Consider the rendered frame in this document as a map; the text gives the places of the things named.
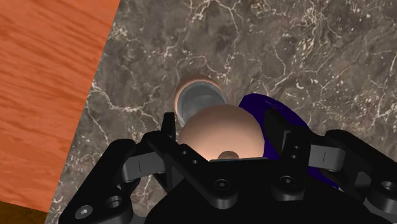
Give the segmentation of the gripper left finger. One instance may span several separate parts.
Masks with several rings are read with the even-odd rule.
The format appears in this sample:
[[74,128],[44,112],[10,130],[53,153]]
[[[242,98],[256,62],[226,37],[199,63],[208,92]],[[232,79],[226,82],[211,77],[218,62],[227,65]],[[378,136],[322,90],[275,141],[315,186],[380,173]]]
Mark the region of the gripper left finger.
[[[175,140],[174,113],[140,143],[113,141],[63,210],[59,224],[239,224],[236,182]],[[145,217],[130,196],[153,175],[167,195]]]

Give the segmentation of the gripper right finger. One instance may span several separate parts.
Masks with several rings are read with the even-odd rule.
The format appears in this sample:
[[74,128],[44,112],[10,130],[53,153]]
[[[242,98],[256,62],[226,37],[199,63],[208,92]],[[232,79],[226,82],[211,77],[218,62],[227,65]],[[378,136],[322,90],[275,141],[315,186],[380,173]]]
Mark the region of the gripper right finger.
[[264,133],[279,155],[272,183],[276,200],[302,200],[309,167],[315,167],[348,196],[388,216],[397,216],[397,162],[345,130],[324,136],[289,123],[266,109]]

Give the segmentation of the dark blue plate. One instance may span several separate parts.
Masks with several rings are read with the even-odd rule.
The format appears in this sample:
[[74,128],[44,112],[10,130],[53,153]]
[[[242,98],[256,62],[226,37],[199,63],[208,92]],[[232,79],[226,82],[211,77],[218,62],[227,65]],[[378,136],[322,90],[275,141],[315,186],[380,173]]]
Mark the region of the dark blue plate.
[[287,107],[282,102],[277,101],[267,95],[256,93],[245,95],[242,98],[239,107],[251,113],[255,117],[256,121],[260,124],[265,142],[263,157],[271,160],[279,160],[280,156],[270,144],[267,136],[264,134],[264,119],[266,109],[276,109],[292,125],[308,127],[308,125],[292,109]]

